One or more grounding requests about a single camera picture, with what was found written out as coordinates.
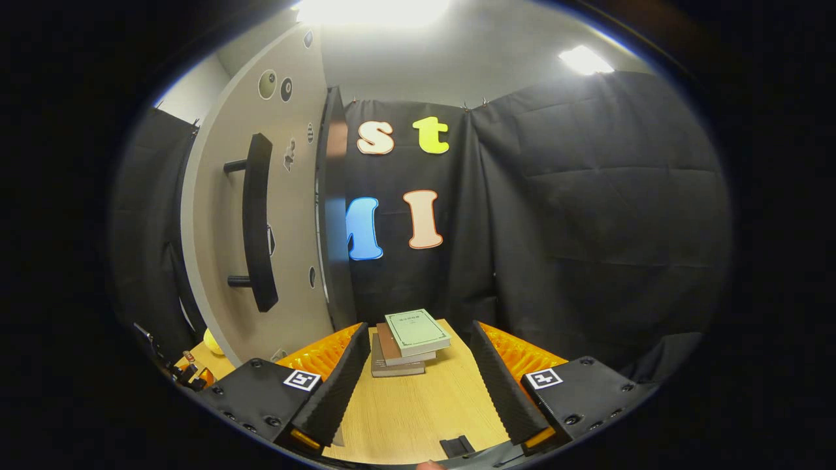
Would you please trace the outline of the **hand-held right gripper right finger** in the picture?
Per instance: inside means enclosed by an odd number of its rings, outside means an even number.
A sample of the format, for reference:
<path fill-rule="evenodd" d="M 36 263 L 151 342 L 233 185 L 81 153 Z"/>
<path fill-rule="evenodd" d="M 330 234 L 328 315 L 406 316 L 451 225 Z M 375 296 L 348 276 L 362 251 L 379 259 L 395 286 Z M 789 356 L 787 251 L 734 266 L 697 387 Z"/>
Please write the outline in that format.
<path fill-rule="evenodd" d="M 589 355 L 565 360 L 478 321 L 470 351 L 511 444 L 525 456 L 603 430 L 657 389 Z"/>

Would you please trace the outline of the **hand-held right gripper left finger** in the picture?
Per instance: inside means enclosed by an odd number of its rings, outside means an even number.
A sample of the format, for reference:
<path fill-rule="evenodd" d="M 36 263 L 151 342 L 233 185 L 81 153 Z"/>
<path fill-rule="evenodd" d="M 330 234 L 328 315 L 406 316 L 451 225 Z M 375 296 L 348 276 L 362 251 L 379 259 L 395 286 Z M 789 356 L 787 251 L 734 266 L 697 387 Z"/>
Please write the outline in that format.
<path fill-rule="evenodd" d="M 248 360 L 198 398 L 269 443 L 321 454 L 334 442 L 370 349 L 368 324 L 358 323 L 278 362 Z"/>

